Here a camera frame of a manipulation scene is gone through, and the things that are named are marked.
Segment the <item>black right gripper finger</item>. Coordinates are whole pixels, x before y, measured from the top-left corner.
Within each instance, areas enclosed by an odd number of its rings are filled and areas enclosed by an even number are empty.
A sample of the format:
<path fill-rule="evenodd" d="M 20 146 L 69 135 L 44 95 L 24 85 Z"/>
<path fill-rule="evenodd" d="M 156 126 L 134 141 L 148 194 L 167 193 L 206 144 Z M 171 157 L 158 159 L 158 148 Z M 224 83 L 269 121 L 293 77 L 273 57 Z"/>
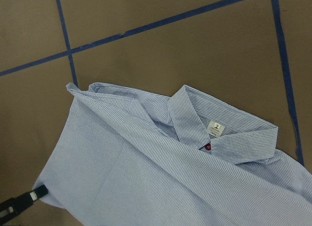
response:
<path fill-rule="evenodd" d="M 31 207 L 35 201 L 47 194 L 47 187 L 41 185 L 30 192 L 26 192 L 15 198 L 10 198 L 0 204 L 0 217 L 15 218 Z"/>

